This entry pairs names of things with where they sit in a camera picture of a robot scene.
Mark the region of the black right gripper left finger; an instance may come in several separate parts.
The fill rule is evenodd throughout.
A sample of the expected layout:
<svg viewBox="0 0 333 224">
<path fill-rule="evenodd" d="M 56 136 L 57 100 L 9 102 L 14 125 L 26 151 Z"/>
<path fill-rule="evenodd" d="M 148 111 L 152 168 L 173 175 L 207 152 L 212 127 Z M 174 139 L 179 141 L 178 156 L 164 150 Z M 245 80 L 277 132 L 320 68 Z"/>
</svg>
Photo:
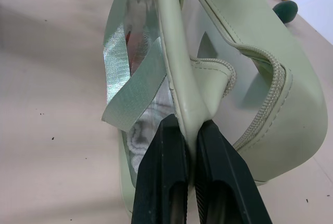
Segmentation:
<svg viewBox="0 0 333 224">
<path fill-rule="evenodd" d="M 186 224 L 188 167 L 186 141 L 170 114 L 139 165 L 131 224 Z"/>
</svg>

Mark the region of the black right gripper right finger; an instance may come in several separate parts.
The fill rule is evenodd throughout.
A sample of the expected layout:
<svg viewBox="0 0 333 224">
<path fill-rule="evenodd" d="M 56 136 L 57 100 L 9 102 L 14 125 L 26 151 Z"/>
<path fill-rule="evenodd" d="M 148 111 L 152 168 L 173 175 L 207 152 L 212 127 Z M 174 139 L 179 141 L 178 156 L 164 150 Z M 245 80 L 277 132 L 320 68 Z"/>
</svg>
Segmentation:
<svg viewBox="0 0 333 224">
<path fill-rule="evenodd" d="M 212 120 L 198 133 L 195 176 L 200 224 L 272 224 L 246 162 Z"/>
</svg>

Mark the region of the green clear zip pouch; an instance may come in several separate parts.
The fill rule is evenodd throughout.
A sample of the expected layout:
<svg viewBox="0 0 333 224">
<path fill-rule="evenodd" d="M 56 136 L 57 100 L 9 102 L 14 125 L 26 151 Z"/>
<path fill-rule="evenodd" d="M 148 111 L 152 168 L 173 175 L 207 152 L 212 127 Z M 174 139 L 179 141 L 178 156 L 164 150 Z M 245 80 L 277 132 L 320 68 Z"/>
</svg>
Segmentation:
<svg viewBox="0 0 333 224">
<path fill-rule="evenodd" d="M 114 0 L 103 56 L 102 120 L 119 131 L 128 214 L 142 159 L 170 114 L 192 164 L 199 128 L 215 120 L 258 185 L 306 162 L 325 139 L 319 79 L 266 0 Z"/>
</svg>

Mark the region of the green plush keychain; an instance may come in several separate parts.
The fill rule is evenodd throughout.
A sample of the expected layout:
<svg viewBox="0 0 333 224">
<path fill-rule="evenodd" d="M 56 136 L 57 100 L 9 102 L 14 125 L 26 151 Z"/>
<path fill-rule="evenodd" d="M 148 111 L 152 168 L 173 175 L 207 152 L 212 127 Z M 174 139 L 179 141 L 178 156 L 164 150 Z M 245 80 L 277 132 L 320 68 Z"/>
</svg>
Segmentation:
<svg viewBox="0 0 333 224">
<path fill-rule="evenodd" d="M 290 23 L 298 13 L 298 5 L 294 1 L 283 1 L 273 7 L 274 13 L 283 24 Z"/>
</svg>

